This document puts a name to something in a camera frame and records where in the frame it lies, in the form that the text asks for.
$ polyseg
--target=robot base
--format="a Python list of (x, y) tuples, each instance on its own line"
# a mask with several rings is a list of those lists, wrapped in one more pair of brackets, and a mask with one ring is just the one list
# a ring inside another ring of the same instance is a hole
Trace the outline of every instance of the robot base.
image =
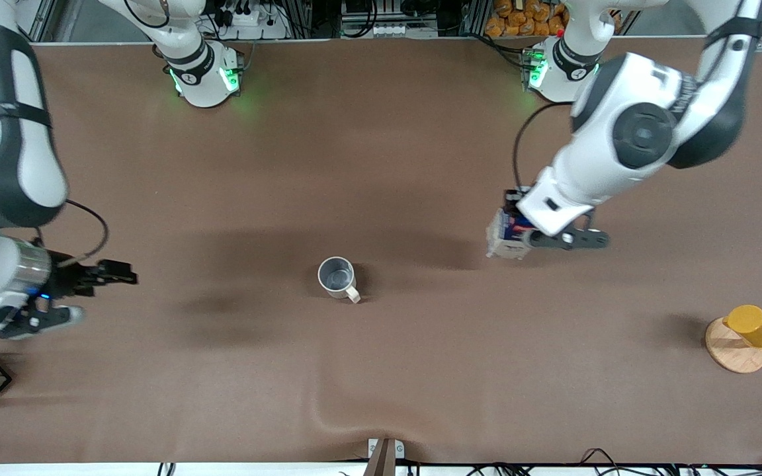
[(579, 68), (572, 75), (580, 79), (572, 81), (566, 78), (566, 73), (554, 62), (553, 51), (557, 42), (557, 37), (550, 36), (544, 42), (531, 46), (533, 51), (542, 52), (542, 59), (532, 59), (531, 69), (523, 70), (523, 85), (526, 91), (537, 91), (551, 102), (573, 102), (584, 85), (595, 76), (595, 70), (587, 73), (587, 70)]
[(199, 84), (187, 84), (184, 78), (171, 73), (179, 96), (197, 108), (212, 108), (230, 96), (239, 96), (245, 69), (244, 58), (235, 49), (220, 42), (208, 42), (208, 45), (214, 49), (214, 66), (202, 76)]

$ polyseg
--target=white mug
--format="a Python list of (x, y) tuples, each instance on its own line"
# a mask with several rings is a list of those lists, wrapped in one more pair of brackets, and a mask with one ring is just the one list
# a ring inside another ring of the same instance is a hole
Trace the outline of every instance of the white mug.
[(360, 294), (355, 289), (355, 268), (345, 257), (335, 256), (323, 261), (317, 277), (331, 298), (349, 298), (355, 304), (360, 301)]

